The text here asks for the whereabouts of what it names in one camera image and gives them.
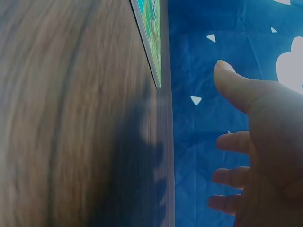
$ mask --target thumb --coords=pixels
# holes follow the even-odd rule
[[[256,100],[280,86],[273,81],[242,77],[230,64],[222,60],[219,60],[214,68],[214,82],[220,94],[244,113],[250,111]]]

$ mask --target finger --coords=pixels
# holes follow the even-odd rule
[[[219,60],[214,68],[214,82],[223,97],[237,109],[248,113],[256,100],[276,89],[279,83],[251,80],[235,73],[232,66]]]
[[[230,215],[236,215],[240,195],[214,195],[208,199],[208,206],[214,210],[223,211]]]
[[[217,139],[217,148],[226,151],[235,151],[248,154],[251,146],[250,132],[239,131],[233,134],[225,134]]]
[[[249,170],[249,167],[217,169],[213,175],[213,181],[235,189],[243,190],[248,179]]]

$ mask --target blue fabric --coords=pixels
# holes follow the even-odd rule
[[[247,116],[219,95],[213,68],[222,59],[248,78],[277,80],[278,56],[303,36],[303,4],[292,3],[169,0],[177,227],[232,226],[234,217],[210,210],[207,198],[238,191],[214,184],[212,174],[217,168],[248,166],[249,159],[218,151],[215,141],[249,126]],[[215,43],[206,38],[211,34]],[[195,106],[190,96],[202,101]]]

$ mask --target white cloud pattern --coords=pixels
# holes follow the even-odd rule
[[[291,51],[281,54],[276,62],[276,72],[281,84],[303,94],[303,37],[293,40]]]

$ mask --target fingernail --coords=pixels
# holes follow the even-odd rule
[[[216,66],[214,67],[214,69],[215,70],[229,70],[229,71],[232,71],[232,72],[236,72],[230,64],[228,64],[227,62],[222,61],[222,60],[217,61]]]

